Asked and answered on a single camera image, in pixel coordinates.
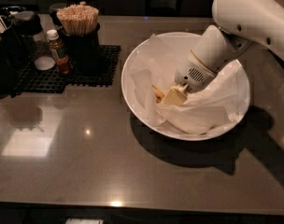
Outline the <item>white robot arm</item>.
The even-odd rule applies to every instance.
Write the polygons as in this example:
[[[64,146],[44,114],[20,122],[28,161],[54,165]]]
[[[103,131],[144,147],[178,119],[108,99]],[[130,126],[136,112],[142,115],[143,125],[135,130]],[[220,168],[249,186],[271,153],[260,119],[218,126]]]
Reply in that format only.
[[[204,90],[254,42],[284,61],[284,7],[276,0],[214,0],[212,15],[215,23],[177,67],[175,83],[181,91]]]

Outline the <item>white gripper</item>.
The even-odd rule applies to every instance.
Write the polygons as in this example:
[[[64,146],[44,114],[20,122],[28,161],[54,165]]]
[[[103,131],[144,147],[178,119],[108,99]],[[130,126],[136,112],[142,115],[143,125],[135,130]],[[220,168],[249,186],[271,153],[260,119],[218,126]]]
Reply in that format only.
[[[183,105],[188,93],[204,90],[217,73],[207,68],[191,51],[179,64],[175,73],[176,86],[172,86],[164,96],[164,105]]]

